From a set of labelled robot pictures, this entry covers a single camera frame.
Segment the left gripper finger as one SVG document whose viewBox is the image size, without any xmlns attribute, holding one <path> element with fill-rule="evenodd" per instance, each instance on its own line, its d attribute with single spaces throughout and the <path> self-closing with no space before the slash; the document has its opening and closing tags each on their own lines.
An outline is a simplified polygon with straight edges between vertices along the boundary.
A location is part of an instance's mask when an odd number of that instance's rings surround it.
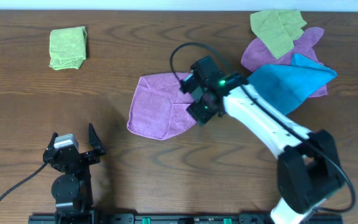
<svg viewBox="0 0 358 224">
<path fill-rule="evenodd" d="M 55 143 L 55 140 L 56 140 L 57 137 L 58 137 L 58 134 L 56 132 L 54 132 L 52 134 L 52 138 L 51 138 L 51 140 L 50 140 L 50 142 L 49 142 L 49 144 L 47 146 L 47 149 L 54 149 L 55 148 L 54 143 Z"/>
<path fill-rule="evenodd" d="M 89 144 L 92 146 L 94 153 L 97 155 L 105 155 L 106 150 L 104 144 L 101 142 L 98 135 L 96 134 L 96 131 L 92 123 L 89 123 L 88 125 L 88 133 L 89 133 Z"/>
</svg>

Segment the purple cloth with label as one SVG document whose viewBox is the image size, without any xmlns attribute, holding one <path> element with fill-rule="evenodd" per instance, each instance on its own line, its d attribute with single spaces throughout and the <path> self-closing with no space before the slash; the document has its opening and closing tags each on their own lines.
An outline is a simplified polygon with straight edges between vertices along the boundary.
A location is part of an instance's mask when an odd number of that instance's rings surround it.
<svg viewBox="0 0 358 224">
<path fill-rule="evenodd" d="M 166 140 L 196 124 L 186 111 L 193 99 L 180 91 L 178 79 L 189 73 L 156 73 L 139 78 L 129 111 L 127 129 L 142 137 Z"/>
</svg>

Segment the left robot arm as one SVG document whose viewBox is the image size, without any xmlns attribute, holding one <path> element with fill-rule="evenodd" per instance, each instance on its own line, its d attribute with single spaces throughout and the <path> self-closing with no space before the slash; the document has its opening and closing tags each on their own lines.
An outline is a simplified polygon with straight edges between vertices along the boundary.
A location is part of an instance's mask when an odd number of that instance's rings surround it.
<svg viewBox="0 0 358 224">
<path fill-rule="evenodd" d="M 80 153 L 73 134 L 53 133 L 43 153 L 43 161 L 62 173 L 51 188 L 57 223 L 84 218 L 93 206 L 90 166 L 99 163 L 106 150 L 92 124 L 88 126 L 88 136 L 93 149 Z"/>
</svg>

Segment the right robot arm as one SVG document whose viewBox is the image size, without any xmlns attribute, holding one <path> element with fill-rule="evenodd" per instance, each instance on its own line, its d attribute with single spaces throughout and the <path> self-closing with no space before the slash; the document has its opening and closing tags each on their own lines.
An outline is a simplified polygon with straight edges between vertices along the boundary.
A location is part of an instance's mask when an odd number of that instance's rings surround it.
<svg viewBox="0 0 358 224">
<path fill-rule="evenodd" d="M 207 56 L 179 78 L 193 98 L 187 112 L 199 124 L 224 113 L 252 131 L 277 159 L 281 195 L 270 212 L 273 223 L 303 223 L 345 184 L 333 137 L 294 123 L 268 104 L 240 73 L 226 75 Z"/>
</svg>

